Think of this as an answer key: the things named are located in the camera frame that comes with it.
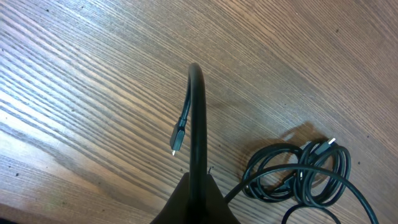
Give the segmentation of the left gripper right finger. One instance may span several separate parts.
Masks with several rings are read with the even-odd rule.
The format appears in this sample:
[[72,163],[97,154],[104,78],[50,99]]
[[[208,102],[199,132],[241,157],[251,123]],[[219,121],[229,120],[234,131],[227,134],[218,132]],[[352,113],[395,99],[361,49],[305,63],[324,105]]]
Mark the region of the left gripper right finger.
[[206,175],[206,217],[207,224],[240,224],[225,202],[211,174]]

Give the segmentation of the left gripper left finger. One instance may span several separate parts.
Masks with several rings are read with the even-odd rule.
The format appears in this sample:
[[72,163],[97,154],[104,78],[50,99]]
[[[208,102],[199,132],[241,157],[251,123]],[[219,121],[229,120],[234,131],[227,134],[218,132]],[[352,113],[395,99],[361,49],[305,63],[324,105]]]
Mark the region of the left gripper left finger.
[[185,173],[169,200],[150,224],[183,224],[188,211],[189,173]]

